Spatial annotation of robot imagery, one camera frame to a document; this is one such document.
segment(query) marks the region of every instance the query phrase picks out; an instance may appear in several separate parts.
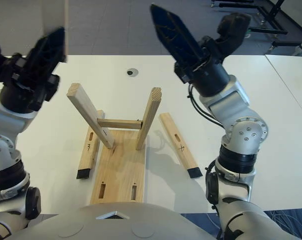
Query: white table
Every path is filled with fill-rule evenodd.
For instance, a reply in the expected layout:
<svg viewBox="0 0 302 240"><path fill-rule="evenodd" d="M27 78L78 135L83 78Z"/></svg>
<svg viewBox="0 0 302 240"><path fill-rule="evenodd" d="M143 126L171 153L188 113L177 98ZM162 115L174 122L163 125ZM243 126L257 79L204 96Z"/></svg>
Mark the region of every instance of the white table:
<svg viewBox="0 0 302 240"><path fill-rule="evenodd" d="M302 108L302 56L266 57Z"/></svg>
<svg viewBox="0 0 302 240"><path fill-rule="evenodd" d="M43 214L87 205L94 185L95 172L90 179L75 179L87 123L65 96L73 82L81 83L96 108L111 119L141 119L151 88L161 87L158 113L171 113L205 173L204 167L218 155L224 132L195 112L186 98L187 86L173 73L173 63L170 56L72 55L58 66L59 91L18 139L31 185L41 190ZM270 128L255 164L252 202L264 210L302 208L302 109L264 56L234 55L224 65L240 80L252 108ZM126 70L133 67L140 73L128 77ZM179 213L211 212L204 177L189 178L158 117L148 146L145 202Z"/></svg>

